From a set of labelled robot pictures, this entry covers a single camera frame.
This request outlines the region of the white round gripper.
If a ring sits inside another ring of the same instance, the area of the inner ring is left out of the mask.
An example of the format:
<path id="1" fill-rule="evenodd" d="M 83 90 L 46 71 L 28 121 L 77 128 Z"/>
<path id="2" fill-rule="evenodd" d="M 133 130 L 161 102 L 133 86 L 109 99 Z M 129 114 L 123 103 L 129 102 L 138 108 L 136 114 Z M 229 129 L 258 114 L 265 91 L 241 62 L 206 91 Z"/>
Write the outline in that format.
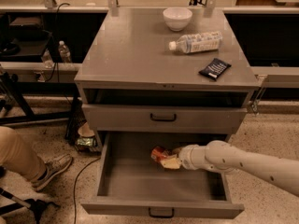
<path id="1" fill-rule="evenodd" d="M 206 168 L 206 148 L 198 145 L 188 145 L 186 147 L 176 147 L 170 150 L 171 155 L 178 155 L 178 158 L 161 160 L 161 165 L 165 169 L 177 170 L 182 166 L 187 170 L 197 170 Z"/>

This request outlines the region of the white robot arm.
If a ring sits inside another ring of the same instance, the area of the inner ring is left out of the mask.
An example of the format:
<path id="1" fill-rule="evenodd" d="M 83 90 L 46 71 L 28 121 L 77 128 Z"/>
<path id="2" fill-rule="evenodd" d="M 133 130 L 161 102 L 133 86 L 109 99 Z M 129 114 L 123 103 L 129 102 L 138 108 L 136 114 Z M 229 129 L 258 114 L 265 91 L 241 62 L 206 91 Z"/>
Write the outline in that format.
<path id="1" fill-rule="evenodd" d="M 244 151 L 224 141 L 176 148 L 163 154 L 159 163 L 166 169 L 184 167 L 214 173 L 241 170 L 299 196 L 299 161 Z"/>

